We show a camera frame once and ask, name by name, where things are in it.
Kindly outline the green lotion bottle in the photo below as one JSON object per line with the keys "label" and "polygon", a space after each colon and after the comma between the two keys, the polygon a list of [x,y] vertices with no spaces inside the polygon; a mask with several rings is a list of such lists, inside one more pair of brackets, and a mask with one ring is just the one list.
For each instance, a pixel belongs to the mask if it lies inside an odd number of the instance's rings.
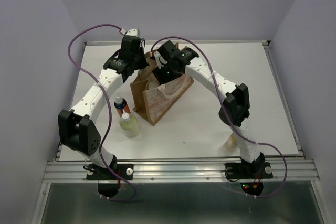
{"label": "green lotion bottle", "polygon": [[126,137],[134,138],[139,135],[139,125],[133,114],[124,112],[120,117],[119,125]]}

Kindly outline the yellow clear liquid bottle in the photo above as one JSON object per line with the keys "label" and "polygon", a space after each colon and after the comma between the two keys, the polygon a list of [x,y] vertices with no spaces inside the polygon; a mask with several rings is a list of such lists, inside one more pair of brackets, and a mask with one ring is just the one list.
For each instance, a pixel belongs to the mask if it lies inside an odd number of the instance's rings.
{"label": "yellow clear liquid bottle", "polygon": [[227,141],[224,143],[224,149],[228,152],[234,152],[239,148],[246,149],[248,142],[233,132]]}

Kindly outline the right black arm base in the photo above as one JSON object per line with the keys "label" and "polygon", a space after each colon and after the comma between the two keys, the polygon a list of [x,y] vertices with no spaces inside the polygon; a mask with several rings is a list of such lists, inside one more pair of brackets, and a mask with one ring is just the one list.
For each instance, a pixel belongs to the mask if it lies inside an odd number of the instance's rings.
{"label": "right black arm base", "polygon": [[261,165],[261,168],[253,172],[249,164],[226,163],[225,177],[229,182],[240,182],[244,193],[252,196],[260,196],[264,190],[263,179],[272,179],[272,168],[269,162]]}

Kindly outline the brown canvas tote bag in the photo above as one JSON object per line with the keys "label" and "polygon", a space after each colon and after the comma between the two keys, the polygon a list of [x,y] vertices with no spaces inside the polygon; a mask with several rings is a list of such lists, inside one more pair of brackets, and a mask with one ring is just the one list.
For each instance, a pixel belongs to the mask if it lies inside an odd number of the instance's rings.
{"label": "brown canvas tote bag", "polygon": [[[151,59],[155,50],[145,53],[148,66],[138,71],[137,77],[131,82],[134,101],[134,112],[155,126],[177,100],[194,83],[193,78],[183,74],[181,77],[166,84],[159,84],[152,71],[157,67],[156,60]],[[159,84],[157,89],[148,89],[148,83]]]}

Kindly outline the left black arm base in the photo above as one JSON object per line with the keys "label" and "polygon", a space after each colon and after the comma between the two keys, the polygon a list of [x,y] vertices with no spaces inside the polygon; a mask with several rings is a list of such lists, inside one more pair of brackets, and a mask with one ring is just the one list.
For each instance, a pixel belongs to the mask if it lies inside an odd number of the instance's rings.
{"label": "left black arm base", "polygon": [[134,165],[131,163],[118,164],[113,174],[107,168],[95,164],[83,165],[87,172],[86,180],[98,182],[97,190],[101,198],[111,201],[122,201],[116,195],[121,190],[121,182],[133,179]]}

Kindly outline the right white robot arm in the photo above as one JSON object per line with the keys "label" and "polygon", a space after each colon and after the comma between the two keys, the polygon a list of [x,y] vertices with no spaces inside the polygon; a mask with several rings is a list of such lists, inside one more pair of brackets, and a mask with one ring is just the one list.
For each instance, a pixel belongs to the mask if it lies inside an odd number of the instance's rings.
{"label": "right white robot arm", "polygon": [[249,89],[242,84],[231,82],[217,73],[202,49],[178,49],[171,37],[161,39],[158,49],[151,49],[151,59],[156,60],[153,71],[159,83],[165,84],[183,73],[202,84],[220,102],[219,117],[230,127],[240,151],[240,163],[231,166],[230,175],[234,178],[250,178],[262,172],[265,157],[258,150],[258,142],[248,138],[248,118],[250,116]]}

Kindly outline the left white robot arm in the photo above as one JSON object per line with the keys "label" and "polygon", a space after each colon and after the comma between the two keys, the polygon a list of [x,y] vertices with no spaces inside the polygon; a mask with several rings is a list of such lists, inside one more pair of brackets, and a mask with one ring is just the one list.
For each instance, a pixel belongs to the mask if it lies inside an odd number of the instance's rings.
{"label": "left white robot arm", "polygon": [[58,115],[61,144],[91,160],[106,179],[116,175],[117,158],[101,146],[101,136],[95,123],[102,109],[110,105],[113,93],[136,70],[147,65],[141,38],[127,33],[121,40],[121,48],[103,65],[98,82],[70,110],[61,110]]}

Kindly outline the white bottle black cap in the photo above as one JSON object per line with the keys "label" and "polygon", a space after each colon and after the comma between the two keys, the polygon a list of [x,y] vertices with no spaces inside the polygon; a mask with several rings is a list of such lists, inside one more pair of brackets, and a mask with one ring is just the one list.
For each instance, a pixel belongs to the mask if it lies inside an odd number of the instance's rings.
{"label": "white bottle black cap", "polygon": [[148,83],[148,89],[151,90],[151,89],[157,89],[159,86],[159,84],[157,82],[154,82],[154,81],[151,81]]}

